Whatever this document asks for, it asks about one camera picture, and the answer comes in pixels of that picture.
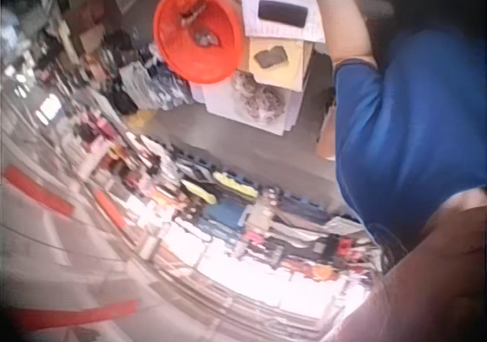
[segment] clothing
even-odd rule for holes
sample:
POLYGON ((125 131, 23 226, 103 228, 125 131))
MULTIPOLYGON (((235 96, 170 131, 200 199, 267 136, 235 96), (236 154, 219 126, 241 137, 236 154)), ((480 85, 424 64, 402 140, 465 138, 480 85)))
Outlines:
POLYGON ((357 59, 336 67, 336 175, 376 241, 410 249, 443 202, 487 183, 485 41, 407 33, 388 60, 384 76, 357 59))

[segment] red floor marking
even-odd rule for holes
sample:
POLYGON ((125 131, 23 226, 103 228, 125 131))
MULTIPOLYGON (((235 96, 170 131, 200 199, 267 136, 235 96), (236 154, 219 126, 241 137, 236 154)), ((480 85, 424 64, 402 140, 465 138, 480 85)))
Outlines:
POLYGON ((108 215, 112 222, 119 228, 123 229, 126 225, 125 219, 120 215, 119 210, 116 208, 115 203, 102 191, 97 190, 94 194, 94 198, 98 205, 108 215))
POLYGON ((81 311, 37 310, 10 308, 14 318, 25 331, 38 331, 46 328, 68 327, 72 325, 109 321, 137 312, 138 300, 118 302, 98 308, 81 311))
POLYGON ((71 217, 75 211, 75 207, 71 203, 42 187, 14 165, 7 167, 3 177, 27 196, 42 203, 49 209, 67 217, 71 217))

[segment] red bowl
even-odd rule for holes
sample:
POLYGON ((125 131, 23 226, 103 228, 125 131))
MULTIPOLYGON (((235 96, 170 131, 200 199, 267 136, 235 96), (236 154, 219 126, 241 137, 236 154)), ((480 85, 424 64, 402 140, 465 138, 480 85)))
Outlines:
POLYGON ((242 52, 242 29, 235 10, 226 0, 205 0, 206 8, 193 22, 220 40, 219 46, 195 44, 188 28, 180 25, 180 14, 197 0, 161 0, 154 16, 154 40, 169 67, 195 83, 216 83, 238 67, 242 52))

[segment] blue sleeve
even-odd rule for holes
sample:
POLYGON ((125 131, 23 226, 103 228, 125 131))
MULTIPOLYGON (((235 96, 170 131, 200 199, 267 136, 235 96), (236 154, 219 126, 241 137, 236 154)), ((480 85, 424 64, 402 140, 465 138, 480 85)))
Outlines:
POLYGON ((377 121, 382 104, 383 79, 377 68, 358 59, 340 63, 335 70, 336 176, 346 203, 361 221, 370 221, 372 202, 380 199, 383 174, 377 159, 380 131, 377 121))
POLYGON ((335 70, 337 100, 336 155, 377 119, 382 95, 377 68, 359 59, 346 60, 335 70))

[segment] floor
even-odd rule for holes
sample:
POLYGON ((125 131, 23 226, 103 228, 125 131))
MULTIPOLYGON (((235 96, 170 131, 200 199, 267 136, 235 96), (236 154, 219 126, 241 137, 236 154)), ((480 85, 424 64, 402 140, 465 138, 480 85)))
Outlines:
MULTIPOLYGON (((152 34, 151 24, 140 16, 152 16, 158 1, 139 0, 123 18, 126 28, 136 27, 139 42, 150 40, 152 34)), ((254 181, 278 185, 334 213, 348 213, 336 185, 335 163, 315 153, 323 92, 332 84, 331 62, 317 53, 311 68, 298 122, 282 137, 212 115, 202 104, 160 111, 140 133, 170 140, 200 158, 254 181)))

